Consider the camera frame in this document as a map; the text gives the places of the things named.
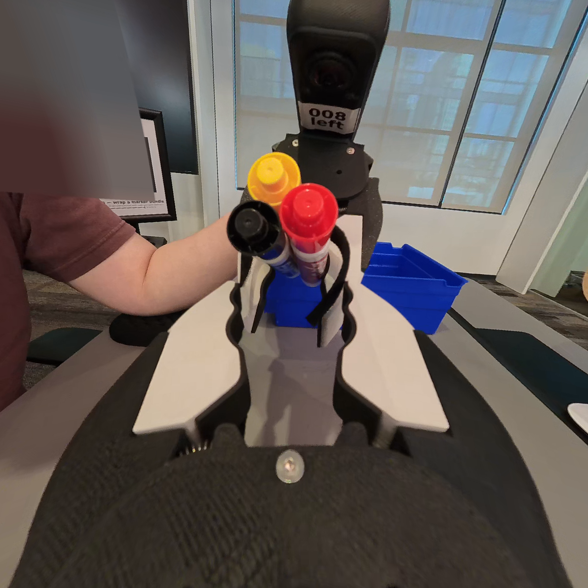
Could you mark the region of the window with grid frame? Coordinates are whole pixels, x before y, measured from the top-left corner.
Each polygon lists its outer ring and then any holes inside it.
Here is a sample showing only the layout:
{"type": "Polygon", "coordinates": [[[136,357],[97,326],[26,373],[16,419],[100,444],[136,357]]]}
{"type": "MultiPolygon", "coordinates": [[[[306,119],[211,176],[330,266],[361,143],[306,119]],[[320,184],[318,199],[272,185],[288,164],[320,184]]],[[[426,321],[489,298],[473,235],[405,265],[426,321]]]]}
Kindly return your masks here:
{"type": "MultiPolygon", "coordinates": [[[[355,142],[385,203],[501,214],[587,1],[389,1],[355,142]]],[[[299,131],[290,1],[233,1],[236,186],[299,131]]]]}

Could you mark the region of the dark wall panel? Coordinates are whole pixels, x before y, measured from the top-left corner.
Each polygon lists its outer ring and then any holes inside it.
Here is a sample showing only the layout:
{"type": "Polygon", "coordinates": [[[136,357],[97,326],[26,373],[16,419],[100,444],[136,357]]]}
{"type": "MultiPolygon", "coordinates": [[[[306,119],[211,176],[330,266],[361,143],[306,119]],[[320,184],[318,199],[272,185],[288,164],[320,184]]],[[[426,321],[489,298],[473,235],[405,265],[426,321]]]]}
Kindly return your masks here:
{"type": "Polygon", "coordinates": [[[162,111],[172,172],[197,175],[192,61],[186,1],[142,1],[147,107],[162,111]]]}

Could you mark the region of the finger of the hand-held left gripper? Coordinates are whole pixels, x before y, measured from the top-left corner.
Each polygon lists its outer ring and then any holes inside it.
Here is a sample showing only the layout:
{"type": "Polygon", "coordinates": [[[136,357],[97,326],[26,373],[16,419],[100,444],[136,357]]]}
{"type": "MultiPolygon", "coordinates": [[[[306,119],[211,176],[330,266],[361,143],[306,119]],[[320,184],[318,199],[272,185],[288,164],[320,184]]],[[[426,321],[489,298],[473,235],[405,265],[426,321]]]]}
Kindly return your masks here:
{"type": "MultiPolygon", "coordinates": [[[[350,247],[349,268],[346,276],[346,283],[351,289],[357,286],[362,278],[362,232],[363,217],[358,215],[344,215],[340,217],[336,226],[344,233],[350,247]]],[[[329,292],[339,275],[343,264],[343,254],[334,244],[334,236],[329,240],[328,269],[324,275],[323,282],[326,292],[329,292]]],[[[343,292],[335,300],[332,307],[325,313],[320,322],[320,343],[319,347],[326,347],[334,336],[339,332],[344,320],[343,314],[343,292]]]]}
{"type": "Polygon", "coordinates": [[[265,312],[269,286],[275,278],[274,268],[248,254],[238,254],[240,312],[247,332],[256,332],[265,312]]]}

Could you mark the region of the black capped marker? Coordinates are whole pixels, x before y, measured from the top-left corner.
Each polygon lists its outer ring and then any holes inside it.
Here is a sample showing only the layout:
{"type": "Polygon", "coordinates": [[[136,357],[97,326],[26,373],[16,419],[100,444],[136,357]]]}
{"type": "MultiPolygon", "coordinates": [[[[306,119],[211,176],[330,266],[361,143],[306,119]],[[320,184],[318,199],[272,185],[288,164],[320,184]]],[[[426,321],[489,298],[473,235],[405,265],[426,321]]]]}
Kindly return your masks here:
{"type": "Polygon", "coordinates": [[[239,204],[227,223],[228,239],[241,254],[259,258],[288,278],[299,276],[290,241],[276,210],[261,201],[239,204]]]}

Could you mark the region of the red capped marker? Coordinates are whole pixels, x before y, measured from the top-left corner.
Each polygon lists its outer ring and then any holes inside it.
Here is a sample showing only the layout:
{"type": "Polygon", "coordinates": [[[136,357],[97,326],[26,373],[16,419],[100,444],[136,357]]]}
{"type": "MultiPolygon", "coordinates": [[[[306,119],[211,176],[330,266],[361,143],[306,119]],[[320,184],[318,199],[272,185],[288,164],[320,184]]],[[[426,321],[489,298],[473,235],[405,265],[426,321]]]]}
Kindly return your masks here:
{"type": "Polygon", "coordinates": [[[298,264],[300,277],[306,286],[319,286],[325,274],[330,237],[339,207],[328,188],[305,183],[285,196],[279,211],[282,228],[298,264]]]}

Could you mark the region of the yellow highlighter marker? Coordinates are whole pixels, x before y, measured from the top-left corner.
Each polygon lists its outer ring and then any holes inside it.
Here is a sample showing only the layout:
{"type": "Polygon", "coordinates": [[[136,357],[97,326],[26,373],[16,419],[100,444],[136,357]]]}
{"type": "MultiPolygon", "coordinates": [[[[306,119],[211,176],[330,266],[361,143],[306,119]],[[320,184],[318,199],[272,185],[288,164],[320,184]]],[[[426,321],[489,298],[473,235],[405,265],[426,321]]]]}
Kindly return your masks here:
{"type": "Polygon", "coordinates": [[[249,196],[269,204],[279,213],[285,196],[302,184],[300,169],[295,159],[286,153],[272,152],[260,157],[247,176],[249,196]]]}

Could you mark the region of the black textured pad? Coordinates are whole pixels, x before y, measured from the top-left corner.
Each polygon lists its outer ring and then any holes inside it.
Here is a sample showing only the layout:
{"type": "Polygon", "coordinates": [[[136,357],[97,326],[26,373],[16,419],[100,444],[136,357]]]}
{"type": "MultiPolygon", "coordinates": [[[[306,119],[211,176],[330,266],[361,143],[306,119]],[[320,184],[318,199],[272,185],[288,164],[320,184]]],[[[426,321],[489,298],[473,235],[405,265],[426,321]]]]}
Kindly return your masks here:
{"type": "Polygon", "coordinates": [[[164,315],[138,316],[121,313],[110,324],[110,338],[127,346],[147,347],[161,333],[166,333],[185,311],[164,315]]]}

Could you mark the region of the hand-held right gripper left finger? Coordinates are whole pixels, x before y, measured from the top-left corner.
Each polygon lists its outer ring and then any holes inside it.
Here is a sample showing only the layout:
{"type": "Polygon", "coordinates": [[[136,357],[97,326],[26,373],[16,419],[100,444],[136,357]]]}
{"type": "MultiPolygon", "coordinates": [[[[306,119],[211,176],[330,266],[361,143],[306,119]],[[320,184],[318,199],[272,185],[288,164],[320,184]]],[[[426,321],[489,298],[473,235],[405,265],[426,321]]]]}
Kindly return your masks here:
{"type": "Polygon", "coordinates": [[[133,433],[183,430],[211,441],[224,423],[244,426],[251,407],[240,287],[227,282],[186,311],[169,329],[133,433]]]}

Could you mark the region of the black framed sign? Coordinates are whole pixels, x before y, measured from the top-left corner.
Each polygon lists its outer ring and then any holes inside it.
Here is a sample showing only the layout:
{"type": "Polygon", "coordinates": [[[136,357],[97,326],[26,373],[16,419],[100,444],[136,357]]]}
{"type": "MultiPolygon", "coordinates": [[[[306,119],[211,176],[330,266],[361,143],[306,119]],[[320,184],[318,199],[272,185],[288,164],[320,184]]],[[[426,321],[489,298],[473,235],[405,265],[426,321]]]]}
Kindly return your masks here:
{"type": "Polygon", "coordinates": [[[149,156],[154,197],[151,201],[136,199],[102,199],[115,214],[129,224],[172,222],[177,220],[169,167],[165,127],[161,111],[141,107],[143,135],[149,156]]]}

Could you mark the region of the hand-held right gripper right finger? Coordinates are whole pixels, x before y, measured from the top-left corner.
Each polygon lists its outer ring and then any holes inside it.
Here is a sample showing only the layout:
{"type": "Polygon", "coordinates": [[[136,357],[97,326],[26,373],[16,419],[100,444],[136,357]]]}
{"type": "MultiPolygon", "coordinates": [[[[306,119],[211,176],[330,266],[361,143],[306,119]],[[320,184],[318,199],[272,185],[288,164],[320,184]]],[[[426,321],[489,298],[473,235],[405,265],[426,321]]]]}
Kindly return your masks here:
{"type": "Polygon", "coordinates": [[[390,443],[399,428],[447,433],[412,325],[364,285],[345,285],[342,312],[333,391],[342,423],[361,424],[369,443],[390,443]]]}

